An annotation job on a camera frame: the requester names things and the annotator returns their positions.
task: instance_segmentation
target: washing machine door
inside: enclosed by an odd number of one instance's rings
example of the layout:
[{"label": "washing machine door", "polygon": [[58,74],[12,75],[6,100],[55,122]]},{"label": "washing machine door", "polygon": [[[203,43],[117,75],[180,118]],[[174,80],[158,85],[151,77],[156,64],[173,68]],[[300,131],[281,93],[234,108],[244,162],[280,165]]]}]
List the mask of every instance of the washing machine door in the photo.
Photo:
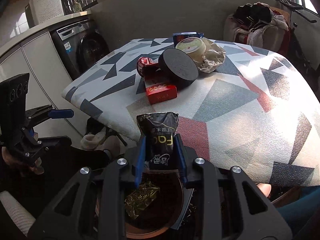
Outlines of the washing machine door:
[{"label": "washing machine door", "polygon": [[79,41],[76,55],[81,73],[84,73],[109,53],[107,43],[100,34],[91,32],[84,35]]}]

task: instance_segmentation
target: plastic bag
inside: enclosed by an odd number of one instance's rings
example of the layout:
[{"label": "plastic bag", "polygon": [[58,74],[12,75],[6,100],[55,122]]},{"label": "plastic bag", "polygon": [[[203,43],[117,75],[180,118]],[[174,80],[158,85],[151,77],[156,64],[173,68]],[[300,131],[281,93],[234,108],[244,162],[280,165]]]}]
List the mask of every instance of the plastic bag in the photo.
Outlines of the plastic bag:
[{"label": "plastic bag", "polygon": [[203,61],[197,62],[195,61],[198,69],[205,73],[211,73],[216,70],[224,60],[226,59],[226,51],[215,44],[213,41],[208,40],[207,38],[202,38],[202,41],[205,44],[205,52],[202,56]]},{"label": "plastic bag", "polygon": [[179,115],[173,112],[141,114],[137,124],[147,137],[146,159],[151,170],[173,169],[174,136],[179,125]]}]

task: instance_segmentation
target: table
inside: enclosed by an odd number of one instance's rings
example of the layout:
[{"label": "table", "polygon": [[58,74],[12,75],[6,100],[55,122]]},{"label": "table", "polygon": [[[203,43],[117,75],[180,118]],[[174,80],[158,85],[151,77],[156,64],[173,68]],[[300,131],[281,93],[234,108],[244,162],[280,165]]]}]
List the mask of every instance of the table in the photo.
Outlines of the table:
[{"label": "table", "polygon": [[73,81],[62,96],[119,133],[138,140],[136,116],[179,113],[185,145],[220,168],[240,166],[255,182],[320,185],[320,104],[292,64],[265,49],[215,41],[226,52],[178,97],[150,105],[139,57],[157,61],[172,38],[136,39]]}]

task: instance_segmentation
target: black lid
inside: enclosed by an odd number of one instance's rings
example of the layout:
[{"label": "black lid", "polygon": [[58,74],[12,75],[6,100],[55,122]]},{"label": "black lid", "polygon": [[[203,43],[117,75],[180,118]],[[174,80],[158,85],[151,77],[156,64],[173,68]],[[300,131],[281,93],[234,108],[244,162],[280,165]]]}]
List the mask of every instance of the black lid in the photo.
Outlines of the black lid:
[{"label": "black lid", "polygon": [[198,78],[196,64],[186,53],[179,49],[166,49],[158,60],[160,69],[175,85],[187,86]]}]

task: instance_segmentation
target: label sticker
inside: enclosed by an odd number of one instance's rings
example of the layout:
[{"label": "label sticker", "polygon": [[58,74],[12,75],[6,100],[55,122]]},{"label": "label sticker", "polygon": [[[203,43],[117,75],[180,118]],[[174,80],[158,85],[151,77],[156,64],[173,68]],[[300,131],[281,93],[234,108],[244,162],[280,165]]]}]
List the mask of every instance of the label sticker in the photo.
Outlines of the label sticker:
[{"label": "label sticker", "polygon": [[70,42],[65,43],[64,47],[65,47],[66,50],[71,50]]},{"label": "label sticker", "polygon": [[160,156],[160,154],[156,154],[150,162],[153,162],[154,164],[164,164],[166,166],[168,166],[168,161],[170,159],[170,155],[165,153],[165,154],[162,154]]}]

